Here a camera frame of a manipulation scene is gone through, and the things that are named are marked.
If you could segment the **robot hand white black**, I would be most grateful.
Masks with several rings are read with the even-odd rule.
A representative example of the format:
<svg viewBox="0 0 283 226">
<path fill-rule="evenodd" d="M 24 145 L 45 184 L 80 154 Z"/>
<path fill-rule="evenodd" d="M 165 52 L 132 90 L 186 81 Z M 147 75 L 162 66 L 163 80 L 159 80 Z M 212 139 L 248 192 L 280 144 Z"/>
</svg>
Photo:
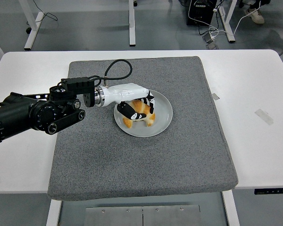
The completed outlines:
<svg viewBox="0 0 283 226">
<path fill-rule="evenodd" d="M 118 103 L 117 110 L 130 120 L 139 120 L 146 117 L 141 110 L 134 110 L 126 101 L 141 100 L 150 107 L 150 113 L 154 113 L 155 99 L 152 93 L 137 84 L 128 83 L 111 86 L 109 88 L 100 86 L 100 103 L 98 106 L 105 107 L 112 102 Z"/>
</svg>

